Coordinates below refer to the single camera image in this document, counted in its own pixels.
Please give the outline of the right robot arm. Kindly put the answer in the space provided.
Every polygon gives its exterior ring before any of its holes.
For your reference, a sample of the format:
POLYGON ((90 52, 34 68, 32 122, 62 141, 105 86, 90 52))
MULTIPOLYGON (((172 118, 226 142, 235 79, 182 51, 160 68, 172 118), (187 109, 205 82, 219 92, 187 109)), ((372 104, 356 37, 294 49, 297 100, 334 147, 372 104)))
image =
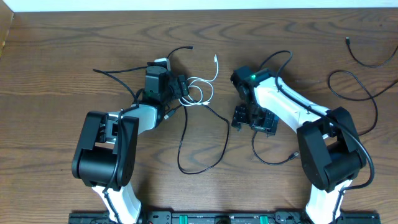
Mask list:
POLYGON ((297 135, 302 168, 312 183, 305 213, 312 223, 340 217, 340 191, 367 164, 350 113, 307 100, 267 68, 254 72, 243 66, 233 72, 231 82, 244 100, 235 108, 232 126, 246 124, 273 136, 279 121, 287 124, 297 135))

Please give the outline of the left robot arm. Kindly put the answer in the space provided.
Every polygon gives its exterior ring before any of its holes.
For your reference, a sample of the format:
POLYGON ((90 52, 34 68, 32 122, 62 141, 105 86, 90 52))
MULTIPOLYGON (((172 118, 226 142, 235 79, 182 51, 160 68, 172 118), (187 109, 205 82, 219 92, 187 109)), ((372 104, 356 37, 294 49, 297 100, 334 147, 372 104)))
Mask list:
POLYGON ((145 86, 132 91, 130 107, 116 112, 87 113, 72 160, 72 174, 91 187, 105 203, 115 223, 142 223, 142 204, 131 177, 137 137, 158 127, 170 102, 187 96, 185 75, 166 65, 144 67, 145 86))

